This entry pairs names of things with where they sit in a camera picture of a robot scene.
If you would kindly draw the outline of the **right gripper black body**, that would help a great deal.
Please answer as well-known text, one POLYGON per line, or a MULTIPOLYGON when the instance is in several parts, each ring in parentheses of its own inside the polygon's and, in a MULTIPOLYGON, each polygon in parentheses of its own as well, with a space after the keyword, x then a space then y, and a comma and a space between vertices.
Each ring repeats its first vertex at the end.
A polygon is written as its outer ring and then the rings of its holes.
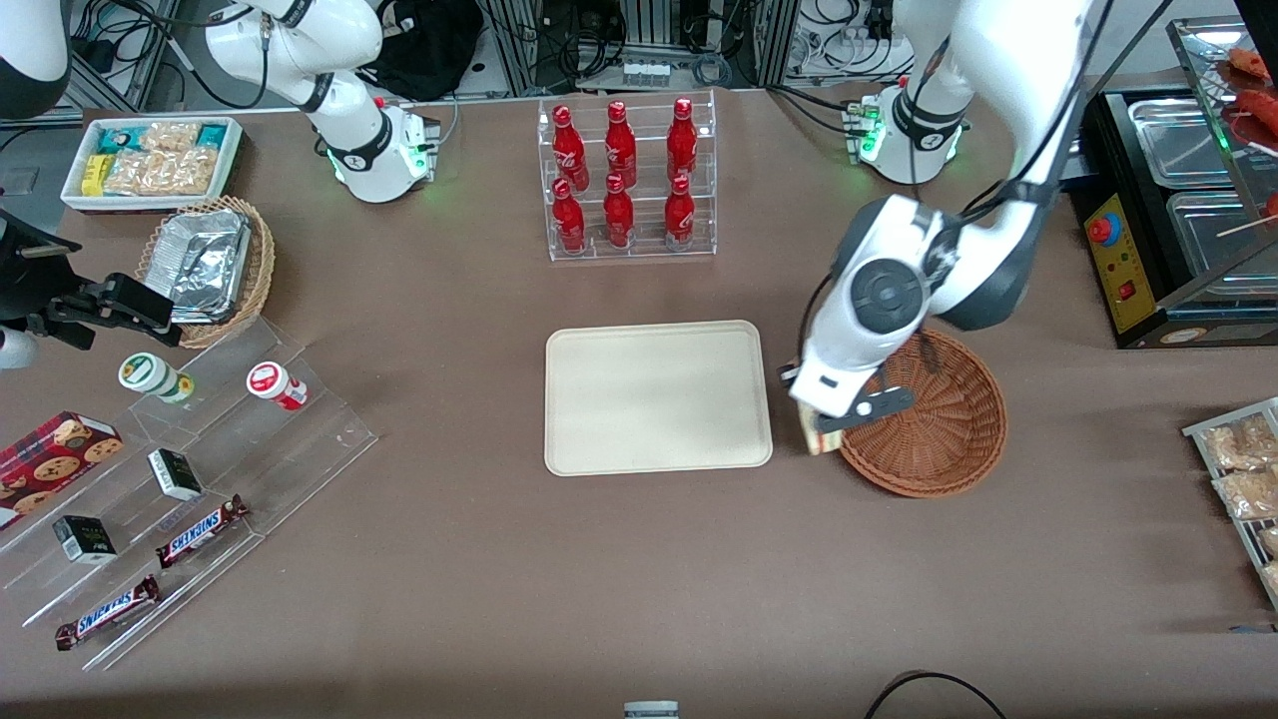
POLYGON ((51 301, 95 313, 84 292, 89 282, 74 273, 69 261, 83 249, 81 243, 43 232, 5 209, 1 218, 1 323, 24 327, 27 315, 45 312, 51 301))

